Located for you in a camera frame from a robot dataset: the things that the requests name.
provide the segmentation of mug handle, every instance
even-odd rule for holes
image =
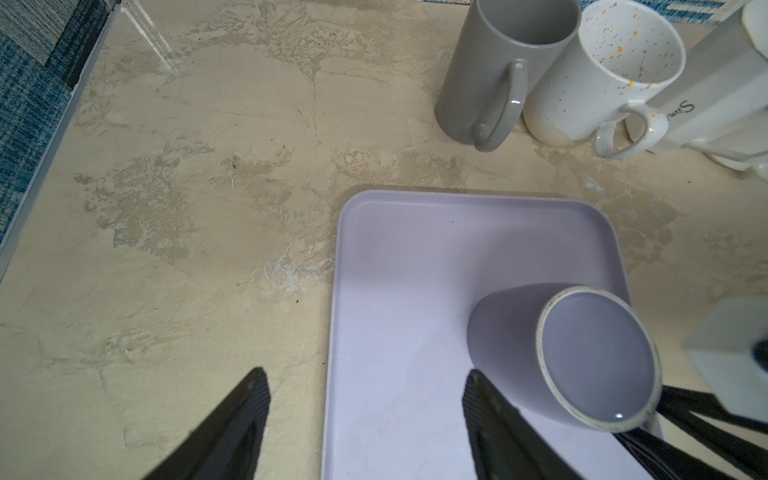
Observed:
[[[727,158],[728,160],[737,162],[744,162],[745,164],[764,164],[765,160],[759,160],[759,158],[768,155],[768,150],[759,151],[756,154],[743,154],[729,148],[708,144],[702,140],[694,140],[682,146],[690,148],[691,150],[700,151],[703,154],[717,155],[718,157]]]
[[[485,107],[485,110],[480,114],[475,124],[472,125],[472,139],[475,141],[475,148],[479,151],[489,152],[496,150],[512,132],[512,128],[520,119],[525,96],[528,94],[528,62],[520,58],[509,62],[509,65],[507,65],[507,78],[509,81],[507,98],[502,108],[502,114],[498,116],[498,121],[491,133],[487,136],[483,134],[484,131],[488,131],[486,122],[493,110],[493,101],[488,103],[488,106]]]
[[[598,135],[594,141],[594,151],[608,160],[631,157],[653,147],[667,133],[669,128],[667,117],[657,108],[646,105],[642,100],[627,102],[619,108],[619,112],[618,120],[609,120],[598,127]],[[640,115],[645,120],[645,131],[632,145],[615,151],[614,133],[616,133],[616,126],[626,117],[622,114]]]

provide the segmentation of white speckled mug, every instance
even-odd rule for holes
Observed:
[[[525,124],[554,147],[570,147],[596,133],[598,155],[629,157],[666,133],[666,117],[645,102],[684,67],[683,41],[664,17],[631,0],[599,0],[584,10],[577,37],[528,96]],[[645,120],[645,132],[616,150],[616,126],[630,113]]]

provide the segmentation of beige textured surface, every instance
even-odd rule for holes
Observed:
[[[756,178],[521,126],[491,154],[450,141],[432,106],[466,7],[145,8],[180,76],[117,19],[0,285],[3,478],[140,478],[259,365],[257,478],[318,478],[336,216],[370,187],[597,204],[672,385],[704,388],[679,344],[719,298],[768,293]]]

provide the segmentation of blue carpet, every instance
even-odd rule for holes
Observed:
[[[661,13],[670,22],[710,24],[712,15],[726,6],[724,0],[638,0]],[[596,0],[580,0],[581,8]]]
[[[0,3],[0,247],[113,8],[79,0],[73,10],[73,2]],[[58,18],[68,20],[51,39]],[[53,49],[44,45],[51,40]]]

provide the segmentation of mug rim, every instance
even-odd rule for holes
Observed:
[[[581,6],[579,6],[578,2],[576,0],[568,0],[569,2],[573,3],[576,7],[576,25],[574,29],[569,33],[565,38],[558,40],[554,43],[527,43],[522,40],[518,40],[516,38],[512,38],[509,35],[503,34],[498,28],[496,28],[490,20],[488,20],[488,17],[485,16],[485,13],[482,11],[482,7],[480,6],[480,2],[482,0],[472,0],[472,4],[470,5],[470,8],[472,6],[475,6],[478,10],[478,13],[480,14],[480,19],[482,22],[487,26],[494,35],[498,36],[502,40],[508,41],[515,45],[520,45],[523,47],[529,47],[529,48],[556,48],[559,45],[562,45],[563,43],[569,43],[571,40],[574,39],[576,35],[578,35],[579,30],[581,29],[581,16],[583,15],[583,12],[581,10]]]
[[[662,14],[660,14],[659,12],[653,10],[651,7],[649,7],[649,6],[645,5],[645,4],[642,4],[640,2],[633,2],[632,0],[597,0],[596,2],[593,2],[590,5],[588,5],[587,8],[584,9],[582,14],[587,13],[587,11],[589,11],[589,10],[599,10],[600,8],[604,8],[604,7],[601,7],[601,5],[614,4],[614,3],[623,3],[625,5],[632,5],[633,7],[639,8],[641,10],[645,10],[647,13],[650,13],[653,16],[655,16],[657,19],[661,20],[661,23],[664,24],[664,26],[666,26],[667,29],[672,32],[672,37],[675,39],[675,43],[677,44],[677,47],[680,49],[680,53],[683,56],[683,61],[680,63],[680,66],[677,68],[677,71],[674,73],[674,75],[672,75],[671,77],[669,77],[669,78],[667,78],[667,79],[665,79],[663,81],[647,82],[647,81],[634,80],[633,78],[626,78],[624,76],[619,75],[618,73],[615,73],[610,68],[608,68],[605,65],[603,65],[602,63],[600,63],[595,57],[590,55],[590,53],[584,47],[584,44],[581,42],[581,26],[583,24],[579,23],[578,35],[577,35],[578,36],[578,41],[579,41],[579,46],[581,47],[581,50],[584,52],[584,54],[587,55],[587,58],[589,58],[589,61],[592,62],[592,64],[594,66],[596,66],[597,68],[599,68],[601,71],[603,71],[604,73],[606,73],[609,76],[611,76],[614,80],[619,80],[619,81],[622,81],[622,82],[625,82],[625,83],[628,83],[628,82],[631,81],[631,82],[633,82],[634,85],[648,86],[648,85],[655,84],[655,85],[667,86],[670,83],[672,83],[673,81],[677,80],[677,77],[680,77],[680,75],[683,73],[683,70],[685,69],[685,64],[686,64],[686,62],[688,60],[687,59],[687,51],[686,51],[686,48],[685,48],[685,44],[683,43],[683,39],[680,37],[680,34],[677,33],[677,30],[672,25],[672,23],[669,20],[667,20]]]
[[[565,398],[565,396],[560,392],[558,387],[554,384],[554,380],[552,379],[549,373],[549,368],[547,367],[547,363],[545,361],[544,348],[543,348],[544,325],[546,323],[547,317],[549,316],[549,313],[552,311],[554,306],[560,303],[565,298],[571,295],[574,295],[576,293],[593,293],[595,295],[608,298],[609,300],[611,300],[612,302],[620,306],[625,312],[629,313],[630,317],[634,320],[634,322],[640,328],[650,348],[650,355],[654,364],[653,388],[650,391],[650,395],[648,396],[647,401],[643,404],[643,407],[640,408],[637,411],[637,413],[635,413],[631,417],[623,419],[619,422],[606,422],[604,420],[594,419],[589,415],[585,415],[581,410],[577,409]],[[566,409],[568,413],[573,415],[578,421],[592,427],[593,429],[598,429],[603,432],[611,432],[611,433],[626,432],[627,430],[632,430],[642,425],[656,411],[656,406],[658,405],[659,398],[661,397],[661,387],[662,387],[661,361],[659,359],[659,353],[656,350],[656,344],[654,343],[653,338],[650,336],[650,333],[648,332],[648,330],[645,328],[645,325],[643,325],[643,322],[640,320],[637,314],[632,310],[632,307],[630,307],[621,298],[619,298],[618,296],[614,295],[611,292],[608,292],[603,289],[599,289],[594,286],[577,285],[577,286],[571,286],[571,287],[565,288],[557,292],[552,298],[550,298],[549,301],[545,304],[544,308],[541,310],[541,313],[538,316],[538,321],[536,324],[536,357],[538,360],[538,367],[541,370],[541,374],[544,376],[544,380],[547,383],[547,387],[549,387],[550,392],[552,392],[552,395],[554,395],[558,403],[564,409]]]

